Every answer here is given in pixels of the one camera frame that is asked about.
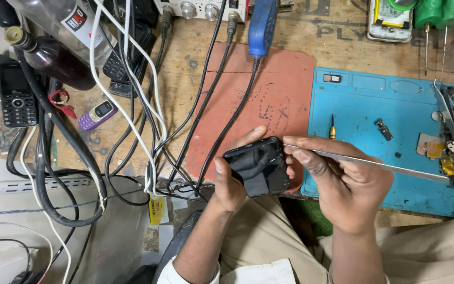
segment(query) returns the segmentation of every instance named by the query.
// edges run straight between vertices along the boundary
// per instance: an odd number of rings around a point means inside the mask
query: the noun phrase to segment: plastic bottle
[[[85,62],[89,62],[90,37],[94,13],[85,0],[8,0],[8,2],[29,20],[69,48]],[[101,23],[105,31],[108,28]],[[115,46],[117,40],[107,32]],[[99,29],[95,36],[95,65],[103,67],[111,53],[107,41]]]
[[[4,38],[14,48],[25,51],[29,65],[48,76],[78,90],[89,90],[96,85],[90,68],[56,39],[34,37],[17,26],[9,27]]]

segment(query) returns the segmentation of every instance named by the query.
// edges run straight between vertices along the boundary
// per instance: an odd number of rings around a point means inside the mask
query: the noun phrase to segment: blue soldering iron handle
[[[272,43],[279,0],[257,0],[248,28],[249,54],[253,58],[267,56]]]

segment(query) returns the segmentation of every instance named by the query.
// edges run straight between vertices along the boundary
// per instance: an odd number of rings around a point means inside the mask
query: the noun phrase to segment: orange heat-resistant mat
[[[208,65],[203,94],[196,113],[204,101],[224,55],[225,42],[216,43]],[[187,170],[198,177],[211,146],[236,111],[245,94],[252,73],[253,57],[248,45],[233,44],[215,91],[194,132],[187,155]],[[313,57],[293,51],[271,49],[260,64],[249,99],[239,117],[225,135],[214,156],[221,156],[241,135],[267,124],[267,136],[306,136],[313,84]],[[292,183],[296,190],[302,184],[302,168],[295,169]],[[205,178],[214,179],[214,163]]]

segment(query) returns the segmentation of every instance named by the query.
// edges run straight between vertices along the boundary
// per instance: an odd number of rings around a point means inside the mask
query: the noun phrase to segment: green screwdriver
[[[428,32],[442,21],[442,0],[421,0],[415,7],[415,28],[425,29],[425,76],[427,75]]]
[[[446,56],[446,42],[447,42],[447,29],[454,26],[454,0],[445,0],[442,5],[442,20],[435,25],[437,29],[445,30],[445,46],[442,52],[442,69],[445,70],[445,56]]]

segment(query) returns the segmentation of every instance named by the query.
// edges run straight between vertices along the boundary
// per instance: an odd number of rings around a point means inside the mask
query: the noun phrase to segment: blue silicone repair mat
[[[326,74],[341,75],[340,83],[324,82]],[[336,139],[347,141],[385,164],[439,173],[438,159],[416,153],[420,132],[439,136],[440,122],[432,81],[315,68],[309,135],[328,137],[334,114]],[[394,138],[387,141],[374,122],[383,119]],[[394,184],[382,207],[454,217],[454,189],[447,182],[394,173]],[[318,197],[316,183],[306,172],[303,195]]]

